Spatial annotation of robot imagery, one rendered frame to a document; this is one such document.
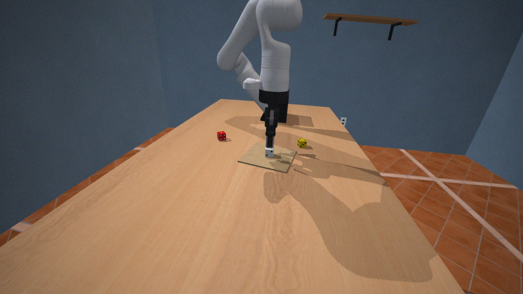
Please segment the tan square mat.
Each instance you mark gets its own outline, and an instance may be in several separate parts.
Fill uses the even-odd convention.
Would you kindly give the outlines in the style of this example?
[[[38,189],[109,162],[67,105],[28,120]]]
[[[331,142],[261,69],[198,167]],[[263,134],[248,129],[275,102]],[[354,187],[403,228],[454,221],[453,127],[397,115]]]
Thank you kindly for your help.
[[[297,152],[273,146],[273,158],[265,157],[266,145],[256,142],[237,162],[286,173]]]

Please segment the white die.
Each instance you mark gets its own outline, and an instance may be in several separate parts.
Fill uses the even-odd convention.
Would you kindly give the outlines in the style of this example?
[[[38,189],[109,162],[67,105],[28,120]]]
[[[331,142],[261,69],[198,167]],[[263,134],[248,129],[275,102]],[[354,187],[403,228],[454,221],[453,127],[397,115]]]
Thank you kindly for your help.
[[[273,158],[273,148],[265,148],[265,157],[271,157]]]

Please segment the yellow die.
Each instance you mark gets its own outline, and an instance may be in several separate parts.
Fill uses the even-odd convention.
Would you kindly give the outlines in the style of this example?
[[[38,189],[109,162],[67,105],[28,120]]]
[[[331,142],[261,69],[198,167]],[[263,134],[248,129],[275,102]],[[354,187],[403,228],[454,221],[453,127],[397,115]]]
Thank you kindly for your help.
[[[306,145],[307,145],[306,139],[298,139],[297,145],[299,148],[306,148]]]

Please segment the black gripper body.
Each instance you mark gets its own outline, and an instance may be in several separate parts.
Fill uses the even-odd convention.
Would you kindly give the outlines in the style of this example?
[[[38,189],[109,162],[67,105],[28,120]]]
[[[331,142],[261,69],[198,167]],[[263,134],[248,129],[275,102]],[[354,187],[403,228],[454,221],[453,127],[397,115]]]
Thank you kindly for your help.
[[[277,115],[277,105],[282,105],[287,102],[288,91],[285,92],[272,92],[262,91],[259,89],[259,101],[268,104],[267,115],[270,117],[270,111],[274,110],[273,117]]]

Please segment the red die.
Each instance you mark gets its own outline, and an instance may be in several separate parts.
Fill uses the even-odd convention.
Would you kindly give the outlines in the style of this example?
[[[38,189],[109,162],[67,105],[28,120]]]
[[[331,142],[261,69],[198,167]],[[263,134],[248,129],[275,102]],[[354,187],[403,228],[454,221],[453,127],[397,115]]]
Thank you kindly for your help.
[[[217,139],[219,141],[226,140],[226,133],[224,131],[217,132]]]

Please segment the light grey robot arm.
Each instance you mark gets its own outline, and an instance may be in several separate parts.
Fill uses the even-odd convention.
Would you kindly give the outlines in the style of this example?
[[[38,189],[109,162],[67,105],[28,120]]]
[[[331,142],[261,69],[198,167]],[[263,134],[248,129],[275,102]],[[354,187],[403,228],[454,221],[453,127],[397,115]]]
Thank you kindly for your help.
[[[289,89],[290,46],[274,40],[270,32],[295,31],[302,22],[302,14],[300,0],[250,0],[217,54],[220,69],[234,69],[237,82],[263,112],[268,104],[259,101],[259,89],[272,92]],[[242,52],[259,32],[262,44],[260,76]]]

